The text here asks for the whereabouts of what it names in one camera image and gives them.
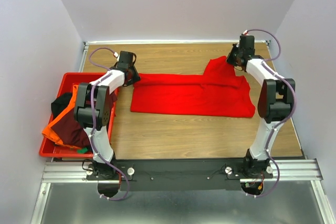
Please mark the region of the red t-shirt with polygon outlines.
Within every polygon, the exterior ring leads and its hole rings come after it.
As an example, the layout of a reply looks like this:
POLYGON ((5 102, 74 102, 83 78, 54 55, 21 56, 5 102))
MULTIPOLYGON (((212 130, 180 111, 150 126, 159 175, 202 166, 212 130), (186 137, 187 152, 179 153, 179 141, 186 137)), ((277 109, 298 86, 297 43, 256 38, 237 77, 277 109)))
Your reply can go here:
POLYGON ((130 110, 138 113, 252 118, 255 106, 246 78, 226 56, 211 59, 203 74, 142 73, 130 110))

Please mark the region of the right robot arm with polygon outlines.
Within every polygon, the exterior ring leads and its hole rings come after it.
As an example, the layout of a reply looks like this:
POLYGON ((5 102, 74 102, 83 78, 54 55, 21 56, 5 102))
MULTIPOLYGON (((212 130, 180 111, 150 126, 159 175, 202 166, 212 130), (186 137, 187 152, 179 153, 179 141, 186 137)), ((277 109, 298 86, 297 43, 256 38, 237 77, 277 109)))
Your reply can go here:
POLYGON ((233 44, 226 62, 241 67, 261 86, 257 104, 260 123, 256 139, 241 165, 244 176, 252 178, 267 170, 278 131, 295 110, 295 81, 276 73, 263 57, 255 54, 255 38, 247 32, 240 35, 239 43, 233 44))

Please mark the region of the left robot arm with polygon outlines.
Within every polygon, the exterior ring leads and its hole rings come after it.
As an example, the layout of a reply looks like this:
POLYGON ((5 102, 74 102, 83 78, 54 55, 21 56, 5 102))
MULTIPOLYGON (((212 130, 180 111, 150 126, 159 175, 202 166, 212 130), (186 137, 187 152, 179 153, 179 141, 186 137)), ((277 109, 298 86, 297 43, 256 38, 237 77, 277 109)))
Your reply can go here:
POLYGON ((93 152, 93 161, 87 173, 112 179, 118 170, 113 164, 114 151, 110 145, 107 126, 114 104, 115 90, 133 85, 141 78, 135 67, 137 60, 135 53, 129 51, 117 53, 107 47, 98 48, 93 52, 99 50, 110 51, 116 62, 112 67, 106 67, 92 61, 93 54, 90 54, 90 63, 103 68, 106 73, 97 80, 78 85, 74 119, 87 134, 93 152))

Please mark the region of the black t-shirt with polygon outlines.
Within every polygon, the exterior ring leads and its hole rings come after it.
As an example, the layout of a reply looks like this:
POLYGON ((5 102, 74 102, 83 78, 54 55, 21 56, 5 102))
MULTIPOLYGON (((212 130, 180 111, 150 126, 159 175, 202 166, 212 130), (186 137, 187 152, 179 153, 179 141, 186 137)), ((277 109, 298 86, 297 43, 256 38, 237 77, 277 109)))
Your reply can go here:
POLYGON ((60 138, 60 140, 56 141, 56 144, 63 146, 69 145, 69 148, 76 150, 87 147, 88 151, 91 151, 89 138, 86 132, 73 117, 73 108, 64 115, 61 115, 67 106, 70 105, 71 98, 72 93, 67 92, 51 103, 51 112, 56 123, 50 128, 60 138))

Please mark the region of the green cloth piece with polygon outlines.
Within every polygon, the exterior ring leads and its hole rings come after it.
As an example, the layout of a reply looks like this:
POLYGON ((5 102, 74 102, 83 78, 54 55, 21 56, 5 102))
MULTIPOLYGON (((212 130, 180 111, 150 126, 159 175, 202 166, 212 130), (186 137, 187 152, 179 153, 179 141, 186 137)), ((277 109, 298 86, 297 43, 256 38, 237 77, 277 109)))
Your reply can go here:
POLYGON ((87 147, 84 147, 84 148, 78 149, 78 150, 77 150, 77 153, 78 153, 78 154, 85 154, 87 151, 88 151, 88 148, 87 148, 87 147))

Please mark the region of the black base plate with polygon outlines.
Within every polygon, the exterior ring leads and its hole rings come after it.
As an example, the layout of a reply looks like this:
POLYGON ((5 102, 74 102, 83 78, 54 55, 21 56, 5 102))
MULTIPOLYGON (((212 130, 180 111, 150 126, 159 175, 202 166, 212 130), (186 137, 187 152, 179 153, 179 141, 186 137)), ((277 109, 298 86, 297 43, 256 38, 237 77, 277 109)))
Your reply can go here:
POLYGON ((112 167, 83 164, 87 180, 117 183, 122 191, 240 190, 244 182, 272 178, 268 161, 246 158, 114 159, 112 167))

